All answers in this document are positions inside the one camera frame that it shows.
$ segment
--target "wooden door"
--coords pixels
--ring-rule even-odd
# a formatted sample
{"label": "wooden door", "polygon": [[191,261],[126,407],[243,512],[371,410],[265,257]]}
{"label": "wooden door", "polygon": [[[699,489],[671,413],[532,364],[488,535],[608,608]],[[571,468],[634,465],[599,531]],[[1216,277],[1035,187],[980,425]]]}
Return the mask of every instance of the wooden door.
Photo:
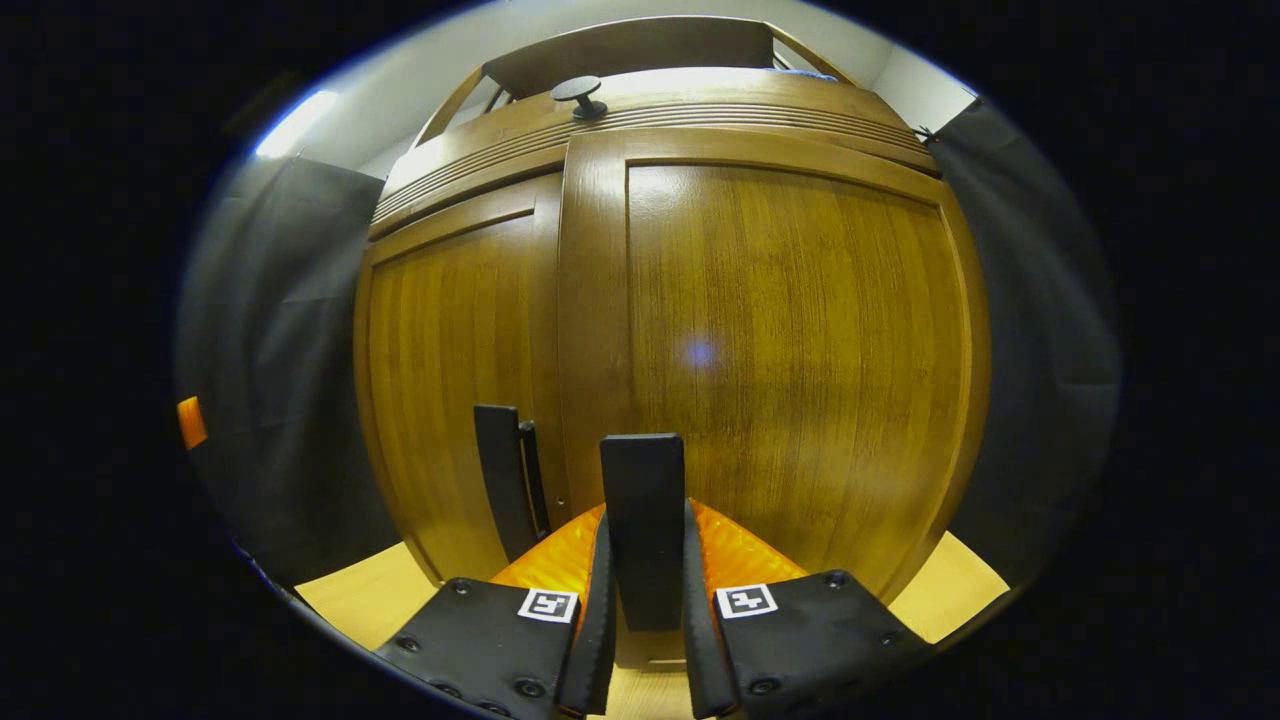
{"label": "wooden door", "polygon": [[370,246],[356,377],[370,459],[419,564],[439,583],[507,565],[475,405],[534,420],[552,527],[568,520],[556,363],[561,174],[494,190]]}
{"label": "wooden door", "polygon": [[678,432],[690,496],[890,602],[980,441],[986,297],[938,181],[739,129],[575,136],[559,352],[573,511],[598,443]]}

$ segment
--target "gray fabric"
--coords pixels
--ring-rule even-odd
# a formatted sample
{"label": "gray fabric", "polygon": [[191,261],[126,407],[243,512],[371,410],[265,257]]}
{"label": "gray fabric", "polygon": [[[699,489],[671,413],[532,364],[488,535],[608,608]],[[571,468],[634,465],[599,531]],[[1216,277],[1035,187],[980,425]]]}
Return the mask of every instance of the gray fabric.
{"label": "gray fabric", "polygon": [[1114,290],[1061,176],[978,100],[929,150],[982,261],[991,409],[951,532],[1016,587],[1070,529],[1102,469],[1120,393]]}
{"label": "gray fabric", "polygon": [[220,187],[178,306],[175,382],[209,439],[191,457],[236,542],[293,585],[398,537],[356,409],[352,307],[381,181],[257,160]]}

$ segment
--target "black knob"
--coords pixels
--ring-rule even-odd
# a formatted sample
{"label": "black knob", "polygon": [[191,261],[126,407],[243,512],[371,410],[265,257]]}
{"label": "black knob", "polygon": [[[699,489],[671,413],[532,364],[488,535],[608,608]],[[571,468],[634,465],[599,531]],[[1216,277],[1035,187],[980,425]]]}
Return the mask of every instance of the black knob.
{"label": "black knob", "polygon": [[573,108],[573,117],[580,120],[590,120],[591,118],[603,115],[609,109],[604,102],[588,97],[588,95],[599,88],[600,78],[595,76],[576,77],[553,87],[552,100],[557,102],[577,100],[577,108]]}

